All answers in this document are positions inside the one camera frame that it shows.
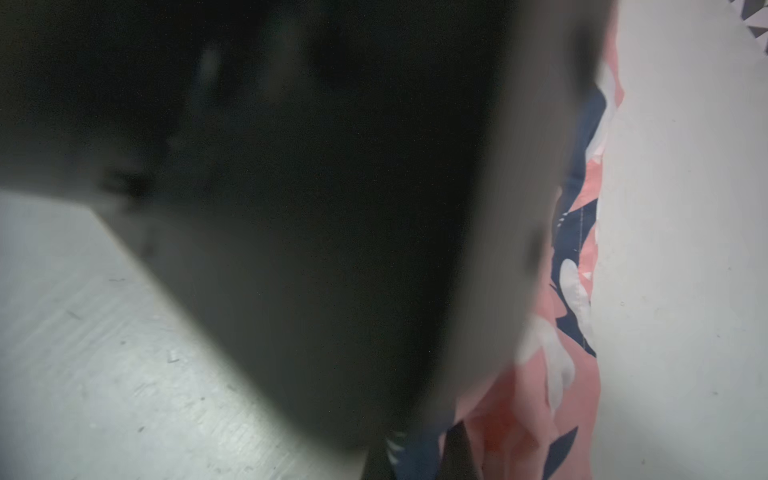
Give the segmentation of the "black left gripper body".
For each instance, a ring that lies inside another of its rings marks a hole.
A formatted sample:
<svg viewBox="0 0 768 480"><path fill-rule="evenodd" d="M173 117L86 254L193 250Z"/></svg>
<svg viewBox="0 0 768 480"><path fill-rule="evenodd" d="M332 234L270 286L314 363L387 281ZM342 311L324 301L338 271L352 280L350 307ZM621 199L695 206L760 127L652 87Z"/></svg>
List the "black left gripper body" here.
<svg viewBox="0 0 768 480"><path fill-rule="evenodd" d="M610 1L5 1L1 186L350 448L513 359Z"/></svg>

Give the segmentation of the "pink shark print shorts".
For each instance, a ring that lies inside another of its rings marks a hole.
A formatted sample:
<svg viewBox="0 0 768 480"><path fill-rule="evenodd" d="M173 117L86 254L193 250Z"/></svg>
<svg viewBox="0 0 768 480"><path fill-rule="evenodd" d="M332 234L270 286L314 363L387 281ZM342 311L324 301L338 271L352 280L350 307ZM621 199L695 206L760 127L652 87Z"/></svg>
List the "pink shark print shorts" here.
<svg viewBox="0 0 768 480"><path fill-rule="evenodd" d="M395 432L372 449L367 479L588 479L601 385L591 298L610 123L624 91L617 27L557 192L532 315L513 365L459 398L441 425Z"/></svg>

